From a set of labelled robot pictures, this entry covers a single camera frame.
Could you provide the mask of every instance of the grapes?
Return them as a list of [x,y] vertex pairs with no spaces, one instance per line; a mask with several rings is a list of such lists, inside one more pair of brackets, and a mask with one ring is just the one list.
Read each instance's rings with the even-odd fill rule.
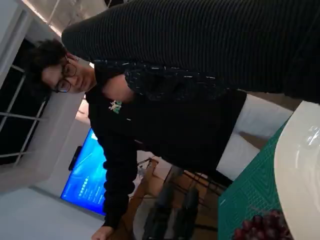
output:
[[266,228],[265,229],[265,236],[269,240],[277,240],[279,238],[279,233],[275,228]]
[[277,225],[277,218],[273,215],[265,215],[263,217],[263,225],[264,227],[273,228]]
[[234,239],[235,240],[244,240],[245,239],[245,231],[241,228],[236,228],[234,230]]
[[255,215],[252,218],[252,223],[257,229],[260,229],[263,226],[263,219],[261,215]]
[[252,222],[249,220],[244,220],[242,222],[242,229],[245,230],[246,232],[249,232],[252,228]]
[[264,232],[264,231],[258,231],[258,232],[256,233],[256,236],[257,236],[257,238],[260,239],[260,240],[265,240],[265,239],[266,239],[266,235],[265,235],[265,232]]
[[264,216],[255,215],[242,222],[242,228],[234,230],[232,240],[294,240],[285,216],[280,210],[272,209]]

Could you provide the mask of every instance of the dark striped fabric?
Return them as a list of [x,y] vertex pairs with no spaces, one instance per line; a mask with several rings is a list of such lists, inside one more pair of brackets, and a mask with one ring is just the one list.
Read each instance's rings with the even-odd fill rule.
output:
[[[62,42],[91,62],[179,67],[215,76],[231,89],[288,89],[291,96],[318,102],[308,88],[318,85],[319,75],[306,78],[293,66],[296,56],[299,66],[315,57],[309,54],[319,48],[319,9],[319,0],[134,0],[68,27]],[[301,57],[302,46],[309,51]]]

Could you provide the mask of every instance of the television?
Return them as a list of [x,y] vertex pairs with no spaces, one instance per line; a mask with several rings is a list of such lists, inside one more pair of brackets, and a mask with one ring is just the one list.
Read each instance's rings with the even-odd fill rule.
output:
[[64,186],[61,199],[79,207],[104,215],[104,183],[106,170],[104,150],[90,129],[76,157],[74,166]]

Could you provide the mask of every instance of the hand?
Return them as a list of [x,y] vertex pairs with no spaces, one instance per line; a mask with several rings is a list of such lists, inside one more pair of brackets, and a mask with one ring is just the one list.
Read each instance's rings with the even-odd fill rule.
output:
[[102,226],[92,235],[91,240],[107,240],[113,233],[112,227]]

